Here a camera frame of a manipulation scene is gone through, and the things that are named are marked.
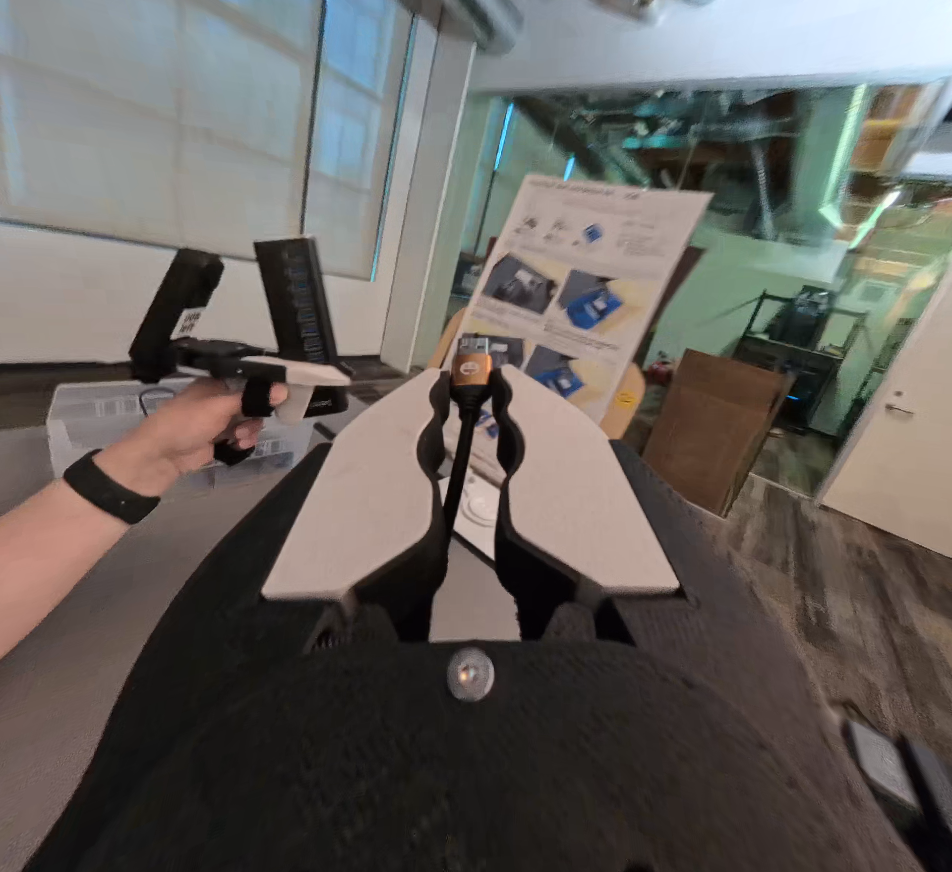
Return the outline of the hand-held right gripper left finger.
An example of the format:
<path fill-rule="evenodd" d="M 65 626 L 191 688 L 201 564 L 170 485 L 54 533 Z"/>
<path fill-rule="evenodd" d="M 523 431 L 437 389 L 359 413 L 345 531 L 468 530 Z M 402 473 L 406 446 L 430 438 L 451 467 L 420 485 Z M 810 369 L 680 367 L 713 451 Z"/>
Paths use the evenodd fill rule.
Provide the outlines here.
<path fill-rule="evenodd" d="M 318 640 L 370 608 L 400 640 L 429 640 L 448 560 L 448 410 L 446 373 L 426 369 L 334 439 L 262 586 L 270 621 Z"/>

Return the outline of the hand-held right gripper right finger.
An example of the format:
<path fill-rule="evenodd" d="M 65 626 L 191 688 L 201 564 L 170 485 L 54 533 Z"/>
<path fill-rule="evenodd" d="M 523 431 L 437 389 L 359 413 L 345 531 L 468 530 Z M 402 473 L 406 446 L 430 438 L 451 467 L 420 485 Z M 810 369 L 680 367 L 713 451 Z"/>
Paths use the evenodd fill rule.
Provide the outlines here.
<path fill-rule="evenodd" d="M 595 627 L 616 600 L 681 593 L 612 440 L 576 406 L 511 366 L 492 373 L 504 472 L 494 564 L 522 640 L 541 640 L 564 605 Z"/>

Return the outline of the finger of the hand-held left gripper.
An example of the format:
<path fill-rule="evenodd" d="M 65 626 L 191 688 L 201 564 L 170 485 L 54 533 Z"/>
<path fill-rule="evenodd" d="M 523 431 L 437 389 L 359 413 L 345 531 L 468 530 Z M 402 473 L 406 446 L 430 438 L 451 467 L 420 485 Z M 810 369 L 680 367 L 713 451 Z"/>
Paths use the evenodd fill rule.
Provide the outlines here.
<path fill-rule="evenodd" d="M 336 366 L 251 356 L 240 360 L 241 413 L 282 425 L 337 415 L 349 408 L 350 377 Z"/>

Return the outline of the black hub silver rim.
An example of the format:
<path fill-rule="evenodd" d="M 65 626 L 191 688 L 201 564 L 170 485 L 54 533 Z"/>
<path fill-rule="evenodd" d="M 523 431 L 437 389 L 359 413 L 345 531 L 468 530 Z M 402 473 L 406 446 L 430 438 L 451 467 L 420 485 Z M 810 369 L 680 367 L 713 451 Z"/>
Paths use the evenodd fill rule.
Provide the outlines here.
<path fill-rule="evenodd" d="M 351 377 L 341 363 L 316 239 L 256 241 L 255 257 L 277 343 L 287 362 L 334 370 L 341 382 L 310 391 L 301 417 L 336 415 L 349 406 Z"/>

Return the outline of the clear plastic bin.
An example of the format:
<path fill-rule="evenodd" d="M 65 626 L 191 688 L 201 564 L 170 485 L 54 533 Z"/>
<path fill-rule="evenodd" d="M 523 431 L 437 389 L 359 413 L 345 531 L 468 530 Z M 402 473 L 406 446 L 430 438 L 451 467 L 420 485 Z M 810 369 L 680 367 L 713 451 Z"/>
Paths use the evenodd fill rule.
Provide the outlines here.
<path fill-rule="evenodd" d="M 189 378 L 171 378 L 157 386 L 135 380 L 63 383 L 56 387 L 46 429 L 55 478 L 93 449 L 112 444 L 183 391 Z M 282 476 L 303 460 L 317 440 L 314 424 L 288 426 L 266 420 L 256 448 L 245 461 L 227 466 L 213 461 L 182 477 L 171 497 L 246 485 L 271 475 Z"/>

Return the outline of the orange-tipped black cable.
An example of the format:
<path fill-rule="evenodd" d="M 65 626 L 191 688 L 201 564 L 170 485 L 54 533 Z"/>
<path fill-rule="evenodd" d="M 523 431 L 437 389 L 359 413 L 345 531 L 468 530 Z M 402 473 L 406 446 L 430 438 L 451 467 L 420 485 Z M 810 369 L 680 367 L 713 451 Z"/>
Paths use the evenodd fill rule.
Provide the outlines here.
<path fill-rule="evenodd" d="M 478 335 L 461 338 L 449 379 L 449 396 L 458 411 L 460 430 L 443 501 L 447 540 L 452 537 L 463 495 L 475 427 L 482 406 L 490 396 L 492 371 L 488 338 Z"/>

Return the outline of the person's left forearm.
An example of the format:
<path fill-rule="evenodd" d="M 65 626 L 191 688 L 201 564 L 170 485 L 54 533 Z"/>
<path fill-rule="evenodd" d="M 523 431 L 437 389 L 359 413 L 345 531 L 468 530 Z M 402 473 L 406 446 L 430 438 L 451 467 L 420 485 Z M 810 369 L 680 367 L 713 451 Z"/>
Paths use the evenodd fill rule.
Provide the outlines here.
<path fill-rule="evenodd" d="M 1 518 L 1 656 L 30 635 L 129 530 L 58 480 Z"/>

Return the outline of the person's left hand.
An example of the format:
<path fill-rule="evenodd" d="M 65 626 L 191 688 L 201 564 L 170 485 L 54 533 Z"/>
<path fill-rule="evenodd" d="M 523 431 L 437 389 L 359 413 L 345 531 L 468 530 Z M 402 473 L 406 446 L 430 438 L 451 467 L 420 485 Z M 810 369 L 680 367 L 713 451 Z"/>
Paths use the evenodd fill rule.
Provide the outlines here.
<path fill-rule="evenodd" d="M 241 412 L 242 396 L 222 380 L 197 378 L 165 401 L 94 464 L 117 485 L 144 497 L 163 495 L 184 474 L 213 459 L 217 443 L 256 446 L 264 421 Z"/>

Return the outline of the white stand base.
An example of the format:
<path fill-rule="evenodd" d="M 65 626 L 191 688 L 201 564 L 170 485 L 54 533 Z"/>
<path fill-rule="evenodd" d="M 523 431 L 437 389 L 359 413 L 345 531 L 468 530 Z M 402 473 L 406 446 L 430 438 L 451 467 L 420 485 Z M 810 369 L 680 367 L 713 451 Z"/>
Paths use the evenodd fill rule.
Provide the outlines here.
<path fill-rule="evenodd" d="M 496 457 L 498 440 L 482 427 L 474 431 L 454 537 L 483 561 L 495 562 L 499 501 L 506 473 Z"/>

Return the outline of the brown cardboard box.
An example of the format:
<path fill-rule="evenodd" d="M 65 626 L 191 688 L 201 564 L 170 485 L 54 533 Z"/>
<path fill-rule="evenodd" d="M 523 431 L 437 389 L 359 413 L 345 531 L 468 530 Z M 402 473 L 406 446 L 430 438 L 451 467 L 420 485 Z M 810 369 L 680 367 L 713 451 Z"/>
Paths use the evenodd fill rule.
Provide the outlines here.
<path fill-rule="evenodd" d="M 686 349 L 643 461 L 696 507 L 724 517 L 792 387 L 789 373 Z"/>

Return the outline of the black wrist band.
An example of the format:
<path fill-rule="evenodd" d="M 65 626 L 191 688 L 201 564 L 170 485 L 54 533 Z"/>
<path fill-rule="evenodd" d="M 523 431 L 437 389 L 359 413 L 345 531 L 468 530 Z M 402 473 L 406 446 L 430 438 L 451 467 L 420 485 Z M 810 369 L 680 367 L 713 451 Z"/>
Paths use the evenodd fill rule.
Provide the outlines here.
<path fill-rule="evenodd" d="M 146 496 L 126 488 L 104 473 L 93 449 L 68 466 L 61 481 L 84 501 L 125 525 L 137 525 L 158 508 L 160 496 Z"/>

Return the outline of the frosted glass window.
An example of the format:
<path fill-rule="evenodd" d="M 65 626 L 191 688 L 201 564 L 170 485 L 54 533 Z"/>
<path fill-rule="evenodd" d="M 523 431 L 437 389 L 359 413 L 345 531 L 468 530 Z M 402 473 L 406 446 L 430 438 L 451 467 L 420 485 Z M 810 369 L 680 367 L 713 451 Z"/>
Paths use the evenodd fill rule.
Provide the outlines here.
<path fill-rule="evenodd" d="M 373 281 L 398 0 L 1 0 L 2 221 L 237 259 L 314 235 Z"/>

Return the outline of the black metal shelf rack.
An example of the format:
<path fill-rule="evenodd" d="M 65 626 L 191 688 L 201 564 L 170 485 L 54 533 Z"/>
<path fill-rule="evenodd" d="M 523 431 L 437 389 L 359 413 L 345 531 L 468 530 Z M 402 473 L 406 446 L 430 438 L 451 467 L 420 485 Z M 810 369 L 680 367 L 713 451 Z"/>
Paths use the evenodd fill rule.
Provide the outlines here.
<path fill-rule="evenodd" d="M 866 328 L 863 311 L 838 304 L 838 294 L 804 284 L 792 296 L 763 291 L 736 342 L 732 359 L 784 376 L 789 383 L 775 426 L 802 434 L 837 380 Z"/>

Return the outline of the printed instruction sheet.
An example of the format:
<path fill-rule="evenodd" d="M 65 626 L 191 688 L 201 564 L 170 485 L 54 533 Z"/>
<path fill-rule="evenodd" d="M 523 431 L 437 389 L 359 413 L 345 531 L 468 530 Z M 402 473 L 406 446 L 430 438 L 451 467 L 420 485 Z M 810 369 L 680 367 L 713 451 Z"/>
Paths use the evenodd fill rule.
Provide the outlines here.
<path fill-rule="evenodd" d="M 709 200 L 527 175 L 456 338 L 489 338 L 601 423 Z"/>

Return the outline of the white door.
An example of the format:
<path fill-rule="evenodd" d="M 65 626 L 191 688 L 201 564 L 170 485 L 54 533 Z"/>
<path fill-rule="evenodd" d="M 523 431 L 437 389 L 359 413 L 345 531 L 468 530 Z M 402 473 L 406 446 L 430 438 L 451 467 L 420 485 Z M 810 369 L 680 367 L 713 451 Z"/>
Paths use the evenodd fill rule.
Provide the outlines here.
<path fill-rule="evenodd" d="M 951 302 L 937 293 L 879 385 L 820 505 L 951 556 Z"/>

